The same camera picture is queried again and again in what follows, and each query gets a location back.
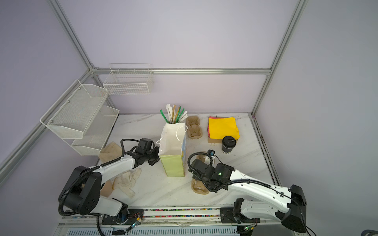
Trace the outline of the painted paper gift bag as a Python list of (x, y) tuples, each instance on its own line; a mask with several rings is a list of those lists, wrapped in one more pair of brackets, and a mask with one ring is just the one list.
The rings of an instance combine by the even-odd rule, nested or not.
[(159, 158), (168, 177), (185, 176), (186, 132), (188, 127), (184, 123), (166, 124), (159, 145)]

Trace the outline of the brown pulp cup carrier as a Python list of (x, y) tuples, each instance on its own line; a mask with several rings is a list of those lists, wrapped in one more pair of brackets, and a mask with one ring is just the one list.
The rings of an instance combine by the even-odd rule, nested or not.
[(201, 195), (207, 195), (209, 194), (209, 190), (206, 188), (205, 184), (202, 182), (202, 176), (194, 176), (192, 178), (191, 182), (191, 189), (194, 193), (196, 194), (201, 194)]

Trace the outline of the paper coffee cup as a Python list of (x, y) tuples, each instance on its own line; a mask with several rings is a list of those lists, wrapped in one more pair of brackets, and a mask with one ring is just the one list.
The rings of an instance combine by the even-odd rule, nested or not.
[(237, 140), (232, 136), (225, 136), (222, 139), (222, 151), (224, 153), (231, 153), (237, 144)]

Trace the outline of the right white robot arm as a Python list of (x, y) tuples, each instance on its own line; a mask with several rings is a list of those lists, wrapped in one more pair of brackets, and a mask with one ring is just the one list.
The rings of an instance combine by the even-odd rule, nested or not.
[(264, 207), (256, 208), (243, 198), (237, 199), (233, 207), (233, 219), (237, 223), (253, 218), (272, 218), (292, 231), (308, 232), (307, 201), (301, 187), (294, 184), (291, 187), (271, 185), (222, 163), (214, 167), (198, 159), (189, 159), (188, 167), (194, 179), (201, 181), (210, 192), (237, 191), (265, 204)]

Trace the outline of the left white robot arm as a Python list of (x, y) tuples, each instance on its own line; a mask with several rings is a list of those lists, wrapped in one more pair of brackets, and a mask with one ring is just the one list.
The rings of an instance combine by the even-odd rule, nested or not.
[(124, 224), (130, 219), (139, 218), (144, 211), (131, 214), (126, 203), (101, 194), (110, 180), (123, 174), (137, 172), (144, 163), (150, 166), (159, 162), (159, 147), (154, 141), (142, 138), (130, 150), (124, 147), (125, 139), (116, 146), (116, 156), (92, 167), (79, 166), (73, 170), (58, 197), (60, 216), (91, 215), (105, 217), (115, 224)]

